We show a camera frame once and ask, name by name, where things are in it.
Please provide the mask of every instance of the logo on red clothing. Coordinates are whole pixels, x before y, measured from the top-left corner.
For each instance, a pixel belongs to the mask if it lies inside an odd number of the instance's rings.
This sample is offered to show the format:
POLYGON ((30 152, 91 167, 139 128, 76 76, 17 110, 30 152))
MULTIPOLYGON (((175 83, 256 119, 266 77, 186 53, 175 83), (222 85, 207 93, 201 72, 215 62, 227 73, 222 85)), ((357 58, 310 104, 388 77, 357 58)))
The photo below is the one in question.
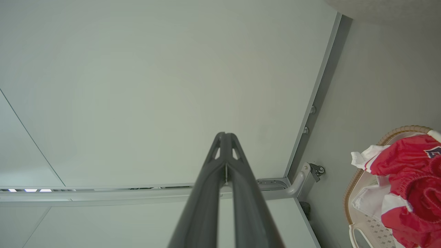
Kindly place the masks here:
POLYGON ((427 153, 429 158, 434 158, 438 155, 441 155, 441 147, 435 147, 431 150, 424 150, 427 153))

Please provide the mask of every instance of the red fabric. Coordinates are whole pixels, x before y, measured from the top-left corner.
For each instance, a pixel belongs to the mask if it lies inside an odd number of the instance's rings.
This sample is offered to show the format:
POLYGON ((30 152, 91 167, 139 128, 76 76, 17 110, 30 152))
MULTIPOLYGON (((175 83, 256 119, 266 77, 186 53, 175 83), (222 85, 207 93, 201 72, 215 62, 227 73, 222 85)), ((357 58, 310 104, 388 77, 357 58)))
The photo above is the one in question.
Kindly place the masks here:
POLYGON ((441 248, 441 143, 429 135, 401 139, 379 154, 371 173, 389 175, 391 193, 413 207, 381 216, 385 227, 406 248, 441 248))

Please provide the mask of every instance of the clothing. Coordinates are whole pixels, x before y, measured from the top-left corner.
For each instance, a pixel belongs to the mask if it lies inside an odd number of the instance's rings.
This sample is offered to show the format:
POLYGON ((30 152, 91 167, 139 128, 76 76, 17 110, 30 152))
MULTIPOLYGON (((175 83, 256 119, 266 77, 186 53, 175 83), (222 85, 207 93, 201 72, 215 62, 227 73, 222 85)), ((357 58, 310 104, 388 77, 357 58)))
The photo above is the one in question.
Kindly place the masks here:
POLYGON ((406 248, 441 247, 440 155, 439 141, 418 135, 400 139, 364 161, 367 172, 389 175, 391 188, 383 198, 381 221, 406 248))

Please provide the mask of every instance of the white panel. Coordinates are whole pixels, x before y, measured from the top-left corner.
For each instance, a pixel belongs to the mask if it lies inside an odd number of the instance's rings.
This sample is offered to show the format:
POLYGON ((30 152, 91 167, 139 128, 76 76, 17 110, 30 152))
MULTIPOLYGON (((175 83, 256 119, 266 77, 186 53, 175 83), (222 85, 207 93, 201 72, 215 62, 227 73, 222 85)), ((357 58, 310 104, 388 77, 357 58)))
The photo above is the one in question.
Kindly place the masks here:
POLYGON ((192 183, 220 131, 282 177, 335 17, 322 0, 2 1, 0 87, 67 186, 192 183))
POLYGON ((23 248, 48 207, 0 207, 0 247, 23 248))
MULTIPOLYGON (((287 247, 316 247, 293 199, 267 203, 287 247)), ((167 247, 184 206, 52 207, 24 248, 167 247)), ((219 212, 219 248, 234 247, 232 199, 221 200, 219 212)))
POLYGON ((4 188, 2 186, 63 184, 0 92, 0 188, 4 188))

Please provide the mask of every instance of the gray floor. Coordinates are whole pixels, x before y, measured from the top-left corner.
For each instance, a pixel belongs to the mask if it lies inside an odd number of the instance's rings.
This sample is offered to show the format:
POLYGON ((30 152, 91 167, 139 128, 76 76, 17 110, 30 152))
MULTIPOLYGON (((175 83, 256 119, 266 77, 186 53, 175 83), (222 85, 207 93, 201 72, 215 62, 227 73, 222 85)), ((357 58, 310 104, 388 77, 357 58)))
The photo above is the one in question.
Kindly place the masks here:
POLYGON ((326 174, 300 198, 311 204, 311 225, 321 246, 349 248, 342 202, 356 171, 350 152, 404 125, 441 130, 441 33, 353 21, 335 57, 293 168, 303 162, 325 167, 326 174))

